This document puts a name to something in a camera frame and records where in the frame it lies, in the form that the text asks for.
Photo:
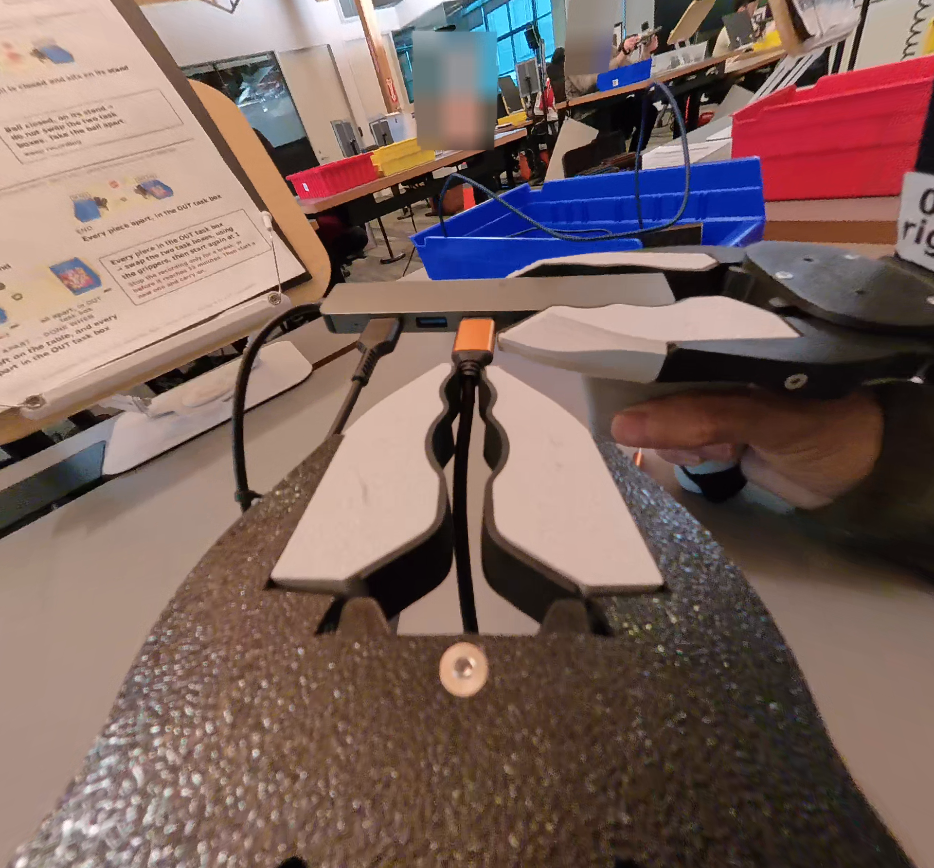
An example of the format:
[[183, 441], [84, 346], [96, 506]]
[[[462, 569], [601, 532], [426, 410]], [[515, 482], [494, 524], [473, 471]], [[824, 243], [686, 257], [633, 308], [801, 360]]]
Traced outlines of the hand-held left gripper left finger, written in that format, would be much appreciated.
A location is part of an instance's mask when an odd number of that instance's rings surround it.
[[453, 523], [444, 467], [453, 456], [453, 366], [388, 395], [344, 432], [284, 548], [283, 589], [369, 597], [398, 616], [448, 576]]

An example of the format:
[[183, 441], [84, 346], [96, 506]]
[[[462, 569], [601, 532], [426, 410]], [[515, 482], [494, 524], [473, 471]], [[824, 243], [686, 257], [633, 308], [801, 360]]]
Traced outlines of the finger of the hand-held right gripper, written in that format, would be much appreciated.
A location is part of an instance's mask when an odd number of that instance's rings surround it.
[[695, 297], [665, 306], [553, 306], [498, 336], [498, 349], [569, 372], [649, 384], [658, 381], [675, 344], [797, 339], [777, 314], [727, 297]]
[[539, 259], [510, 278], [624, 273], [706, 273], [740, 265], [745, 252], [601, 252]]

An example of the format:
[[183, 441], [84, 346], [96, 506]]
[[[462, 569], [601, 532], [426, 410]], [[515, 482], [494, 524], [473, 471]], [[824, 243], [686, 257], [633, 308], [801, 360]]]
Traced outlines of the yellow plastic bin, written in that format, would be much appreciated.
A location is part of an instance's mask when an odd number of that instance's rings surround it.
[[435, 160], [437, 151], [420, 146], [417, 138], [408, 138], [374, 148], [370, 152], [377, 173], [382, 177], [401, 174]]

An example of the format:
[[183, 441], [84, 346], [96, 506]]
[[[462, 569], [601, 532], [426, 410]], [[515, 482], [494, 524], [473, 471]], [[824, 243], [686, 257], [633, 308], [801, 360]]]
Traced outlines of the grey desk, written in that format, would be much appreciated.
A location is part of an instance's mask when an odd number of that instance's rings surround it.
[[932, 583], [709, 505], [647, 456], [616, 477], [681, 594], [535, 634], [475, 571], [489, 682], [444, 689], [454, 581], [380, 636], [267, 587], [356, 361], [321, 322], [309, 381], [228, 433], [2, 538], [2, 865], [858, 866], [851, 804], [816, 824], [824, 725], [904, 854], [932, 866]]

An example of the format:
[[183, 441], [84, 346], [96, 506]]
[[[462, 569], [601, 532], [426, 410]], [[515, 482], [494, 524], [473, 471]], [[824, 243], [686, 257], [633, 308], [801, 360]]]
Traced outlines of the small blue bin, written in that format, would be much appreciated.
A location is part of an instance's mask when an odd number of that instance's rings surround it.
[[651, 76], [651, 71], [652, 58], [648, 57], [633, 64], [602, 72], [597, 77], [598, 92], [607, 93], [647, 81]]

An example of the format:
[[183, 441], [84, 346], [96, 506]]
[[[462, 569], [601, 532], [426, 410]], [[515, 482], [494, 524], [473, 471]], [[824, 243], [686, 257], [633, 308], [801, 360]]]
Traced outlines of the red plastic bin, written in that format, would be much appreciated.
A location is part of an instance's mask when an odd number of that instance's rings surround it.
[[758, 159], [766, 201], [894, 197], [916, 165], [933, 57], [821, 77], [732, 118], [731, 156]]
[[380, 172], [366, 152], [318, 167], [289, 174], [286, 181], [299, 198], [318, 199], [342, 194], [380, 178]]

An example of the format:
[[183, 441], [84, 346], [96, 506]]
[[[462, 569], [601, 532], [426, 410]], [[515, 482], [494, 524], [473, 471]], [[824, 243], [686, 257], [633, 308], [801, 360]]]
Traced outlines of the blue plastic bin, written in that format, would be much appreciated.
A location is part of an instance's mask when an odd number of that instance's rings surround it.
[[757, 158], [522, 185], [415, 233], [432, 280], [501, 279], [569, 255], [758, 242], [766, 205]]

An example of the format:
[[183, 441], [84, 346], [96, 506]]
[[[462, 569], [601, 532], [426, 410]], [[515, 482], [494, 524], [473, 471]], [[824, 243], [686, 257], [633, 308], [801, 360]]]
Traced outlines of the person's right hand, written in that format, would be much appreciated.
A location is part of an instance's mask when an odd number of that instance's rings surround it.
[[872, 393], [794, 399], [753, 389], [661, 396], [617, 413], [619, 444], [684, 467], [738, 459], [744, 475], [797, 508], [816, 510], [870, 476], [884, 415]]

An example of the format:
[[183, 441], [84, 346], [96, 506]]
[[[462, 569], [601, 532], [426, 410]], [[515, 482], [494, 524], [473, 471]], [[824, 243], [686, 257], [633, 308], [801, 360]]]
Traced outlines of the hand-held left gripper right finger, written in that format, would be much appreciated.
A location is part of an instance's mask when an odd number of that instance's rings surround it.
[[491, 589], [544, 620], [563, 600], [656, 594], [664, 579], [611, 470], [564, 407], [498, 366], [480, 384], [481, 562]]

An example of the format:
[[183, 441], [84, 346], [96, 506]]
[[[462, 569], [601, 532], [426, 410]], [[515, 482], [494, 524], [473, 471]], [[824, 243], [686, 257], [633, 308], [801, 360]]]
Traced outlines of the black cable bronze plugs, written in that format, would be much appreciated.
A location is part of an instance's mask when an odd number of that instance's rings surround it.
[[[468, 515], [470, 446], [474, 415], [477, 411], [480, 413], [480, 384], [485, 370], [493, 361], [495, 335], [496, 329], [492, 320], [467, 319], [459, 325], [451, 355], [458, 402], [451, 506], [453, 558], [461, 620], [464, 632], [468, 634], [477, 634], [480, 630], [473, 588]], [[596, 637], [612, 637], [613, 628], [601, 606], [602, 598], [595, 599], [588, 605], [574, 600], [557, 602], [552, 605], [544, 620], [534, 621], [541, 625], [542, 630], [546, 630], [550, 620], [567, 617], [570, 620], [570, 631], [585, 632]]]

